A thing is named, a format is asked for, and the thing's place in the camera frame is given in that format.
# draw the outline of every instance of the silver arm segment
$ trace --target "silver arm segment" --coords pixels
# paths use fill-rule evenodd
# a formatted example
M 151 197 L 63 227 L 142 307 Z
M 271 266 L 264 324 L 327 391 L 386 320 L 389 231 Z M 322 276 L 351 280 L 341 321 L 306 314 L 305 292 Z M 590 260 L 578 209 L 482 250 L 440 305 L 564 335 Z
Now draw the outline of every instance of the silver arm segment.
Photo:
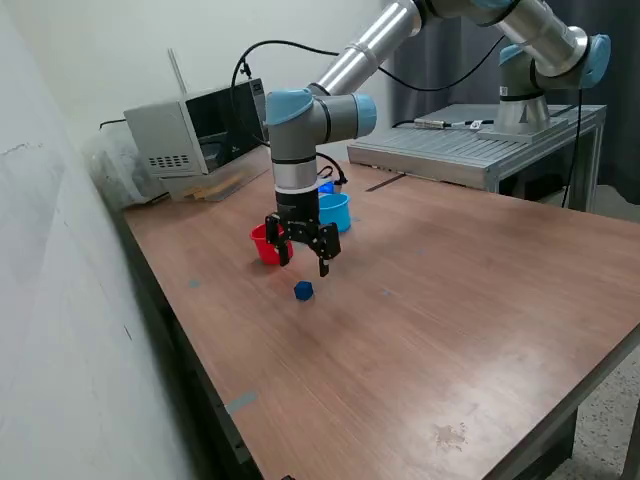
M 391 3 L 358 40 L 347 45 L 312 86 L 324 95 L 355 92 L 402 42 L 422 29 L 426 14 L 421 13 L 421 5 L 413 0 Z
M 567 27 L 540 0 L 521 0 L 496 27 L 536 61 L 545 77 L 569 72 L 582 60 L 589 36 L 579 27 Z

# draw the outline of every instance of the blue cup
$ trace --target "blue cup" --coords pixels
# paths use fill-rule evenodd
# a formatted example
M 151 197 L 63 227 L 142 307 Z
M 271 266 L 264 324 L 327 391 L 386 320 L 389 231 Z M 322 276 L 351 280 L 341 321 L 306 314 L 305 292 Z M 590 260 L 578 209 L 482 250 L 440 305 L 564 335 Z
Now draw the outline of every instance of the blue cup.
M 349 202 L 351 198 L 346 193 L 325 195 L 320 197 L 320 223 L 327 225 L 335 223 L 339 232 L 346 232 L 351 227 Z

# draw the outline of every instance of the dark curtain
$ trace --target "dark curtain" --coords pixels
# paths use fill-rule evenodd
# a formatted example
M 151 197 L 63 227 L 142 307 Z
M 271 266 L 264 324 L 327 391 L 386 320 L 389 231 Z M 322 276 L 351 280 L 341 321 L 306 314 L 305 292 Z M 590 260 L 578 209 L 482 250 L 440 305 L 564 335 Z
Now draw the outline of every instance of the dark curtain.
M 549 0 L 555 13 L 590 35 L 611 36 L 613 55 L 600 85 L 585 91 L 585 104 L 608 105 L 600 183 L 614 186 L 640 204 L 640 2 L 628 0 Z M 395 73 L 413 85 L 439 87 L 470 70 L 500 38 L 495 28 L 479 28 L 465 19 L 447 20 L 409 39 L 394 57 Z M 445 92 L 418 93 L 393 86 L 394 120 L 413 119 L 452 103 L 497 103 L 498 53 L 463 84 Z M 550 104 L 575 104 L 577 92 L 549 92 Z

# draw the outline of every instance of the concrete floor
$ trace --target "concrete floor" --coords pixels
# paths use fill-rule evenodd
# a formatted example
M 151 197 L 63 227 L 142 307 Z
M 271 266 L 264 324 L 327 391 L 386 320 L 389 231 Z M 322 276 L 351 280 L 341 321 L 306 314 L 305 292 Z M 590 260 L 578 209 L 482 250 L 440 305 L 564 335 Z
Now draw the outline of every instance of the concrete floor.
M 557 195 L 548 203 L 560 205 L 561 201 Z M 612 187 L 598 187 L 595 213 L 640 223 L 640 206 L 628 204 Z M 640 348 L 580 407 L 574 458 L 550 479 L 619 479 L 639 398 Z

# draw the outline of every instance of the white wall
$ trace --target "white wall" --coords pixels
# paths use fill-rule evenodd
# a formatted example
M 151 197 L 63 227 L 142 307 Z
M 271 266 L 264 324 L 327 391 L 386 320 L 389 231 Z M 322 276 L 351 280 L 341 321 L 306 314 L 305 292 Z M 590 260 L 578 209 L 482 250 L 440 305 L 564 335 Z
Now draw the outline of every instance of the white wall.
M 166 50 L 177 52 L 191 90 L 228 85 L 252 43 L 288 39 L 342 51 L 379 13 L 382 0 L 5 0 L 43 76 L 82 143 L 123 110 L 179 93 Z M 267 90 L 317 79 L 330 59 L 269 46 L 250 57 Z M 389 125 L 386 79 L 374 96 Z M 340 150 L 346 158 L 346 151 Z
M 0 478 L 193 479 L 114 227 L 1 0 L 0 58 Z

